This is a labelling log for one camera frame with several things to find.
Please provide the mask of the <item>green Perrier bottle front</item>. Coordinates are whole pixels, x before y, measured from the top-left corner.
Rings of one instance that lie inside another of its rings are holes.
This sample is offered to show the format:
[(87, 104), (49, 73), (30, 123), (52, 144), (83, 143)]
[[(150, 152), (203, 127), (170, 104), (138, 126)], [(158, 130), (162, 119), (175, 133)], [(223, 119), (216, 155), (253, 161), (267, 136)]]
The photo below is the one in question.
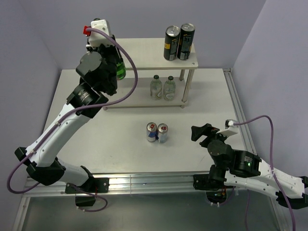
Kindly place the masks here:
[(119, 58), (116, 63), (116, 77), (118, 80), (124, 79), (126, 76), (126, 67), (123, 58)]

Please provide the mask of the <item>clear Chang bottle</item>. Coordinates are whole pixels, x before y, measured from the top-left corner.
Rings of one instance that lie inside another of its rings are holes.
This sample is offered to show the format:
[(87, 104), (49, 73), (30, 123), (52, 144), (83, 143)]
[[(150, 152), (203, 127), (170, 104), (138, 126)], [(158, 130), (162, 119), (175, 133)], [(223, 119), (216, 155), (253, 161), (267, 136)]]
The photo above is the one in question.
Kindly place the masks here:
[(171, 101), (175, 97), (176, 83), (173, 76), (169, 76), (163, 86), (163, 97), (166, 101)]
[(154, 75), (150, 83), (150, 96), (154, 100), (160, 100), (162, 97), (162, 82), (159, 75)]

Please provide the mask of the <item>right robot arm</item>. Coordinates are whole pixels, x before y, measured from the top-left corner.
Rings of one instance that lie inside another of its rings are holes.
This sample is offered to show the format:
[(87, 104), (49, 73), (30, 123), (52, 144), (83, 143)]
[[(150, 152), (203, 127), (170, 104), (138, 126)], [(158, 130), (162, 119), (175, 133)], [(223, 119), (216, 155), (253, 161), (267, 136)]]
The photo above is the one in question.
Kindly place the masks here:
[(225, 140), (239, 133), (232, 120), (227, 120), (225, 129), (207, 123), (191, 127), (191, 140), (205, 139), (200, 146), (206, 148), (214, 161), (207, 174), (195, 174), (193, 187), (196, 190), (215, 191), (223, 187), (243, 188), (275, 199), (281, 206), (302, 209), (308, 206), (307, 177), (294, 177), (271, 168), (258, 155), (245, 150), (233, 149)]

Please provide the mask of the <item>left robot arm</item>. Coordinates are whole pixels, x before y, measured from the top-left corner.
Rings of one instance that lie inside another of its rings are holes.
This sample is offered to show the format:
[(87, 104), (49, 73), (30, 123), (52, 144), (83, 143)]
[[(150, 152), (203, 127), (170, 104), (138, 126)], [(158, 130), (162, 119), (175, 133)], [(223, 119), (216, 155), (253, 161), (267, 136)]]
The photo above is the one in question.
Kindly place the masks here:
[(114, 36), (97, 45), (89, 45), (76, 72), (79, 84), (52, 124), (28, 147), (15, 150), (18, 160), (26, 165), (28, 175), (45, 186), (58, 181), (73, 184), (82, 192), (95, 186), (95, 179), (84, 166), (74, 166), (57, 157), (70, 138), (94, 118), (102, 107), (112, 105), (108, 96), (116, 94), (119, 63), (123, 60)]

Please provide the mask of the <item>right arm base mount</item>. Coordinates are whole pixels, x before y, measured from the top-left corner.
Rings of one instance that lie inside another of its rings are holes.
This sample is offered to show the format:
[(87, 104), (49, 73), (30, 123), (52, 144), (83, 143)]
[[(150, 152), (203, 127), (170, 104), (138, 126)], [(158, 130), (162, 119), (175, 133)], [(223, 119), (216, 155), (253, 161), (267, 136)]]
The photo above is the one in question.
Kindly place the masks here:
[(235, 196), (235, 187), (210, 179), (209, 174), (194, 174), (193, 187), (195, 190), (205, 191), (205, 201), (211, 207), (220, 208)]

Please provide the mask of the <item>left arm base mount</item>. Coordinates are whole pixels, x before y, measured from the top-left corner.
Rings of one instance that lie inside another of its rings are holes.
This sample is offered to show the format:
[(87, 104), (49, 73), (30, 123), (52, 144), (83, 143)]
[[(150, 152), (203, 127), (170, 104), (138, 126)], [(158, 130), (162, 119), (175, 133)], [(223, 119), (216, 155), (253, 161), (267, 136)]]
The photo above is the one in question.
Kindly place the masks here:
[[(65, 194), (75, 195), (75, 205), (78, 209), (85, 212), (98, 212), (105, 209), (108, 201), (100, 196), (100, 193), (107, 193), (109, 189), (109, 178), (93, 178), (89, 186), (78, 187), (72, 183), (67, 183), (65, 187)], [(92, 207), (97, 199), (105, 202), (101, 209), (89, 209)]]

